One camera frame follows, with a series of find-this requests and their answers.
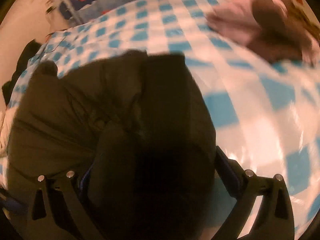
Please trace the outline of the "pink purple clothes pile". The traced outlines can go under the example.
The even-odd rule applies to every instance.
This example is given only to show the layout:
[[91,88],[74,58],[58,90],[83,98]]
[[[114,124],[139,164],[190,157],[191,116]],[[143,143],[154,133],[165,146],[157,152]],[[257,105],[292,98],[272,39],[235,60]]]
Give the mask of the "pink purple clothes pile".
[[227,0],[206,19],[215,32],[269,63],[319,62],[319,27],[292,0]]

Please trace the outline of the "blue white checkered bed cover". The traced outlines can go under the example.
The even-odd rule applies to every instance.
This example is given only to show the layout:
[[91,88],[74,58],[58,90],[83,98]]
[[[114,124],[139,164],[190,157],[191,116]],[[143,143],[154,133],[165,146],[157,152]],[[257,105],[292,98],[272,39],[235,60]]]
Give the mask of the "blue white checkered bed cover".
[[281,174],[295,220],[306,232],[319,211],[319,68],[297,61],[269,64],[211,31],[205,15],[226,0],[137,0],[52,35],[28,61],[8,108],[4,138],[35,67],[53,60],[58,76],[128,49],[183,52],[210,112],[217,144],[259,176]]

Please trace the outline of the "dark olive puffer jacket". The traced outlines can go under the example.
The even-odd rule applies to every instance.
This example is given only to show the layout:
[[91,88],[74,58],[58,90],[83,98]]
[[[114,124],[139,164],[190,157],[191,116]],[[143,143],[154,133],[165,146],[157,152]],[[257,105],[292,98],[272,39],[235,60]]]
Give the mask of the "dark olive puffer jacket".
[[182,54],[130,50],[58,77],[33,71],[8,143],[9,214],[27,239],[40,175],[76,173],[77,196],[104,239],[198,239],[214,182],[215,128]]

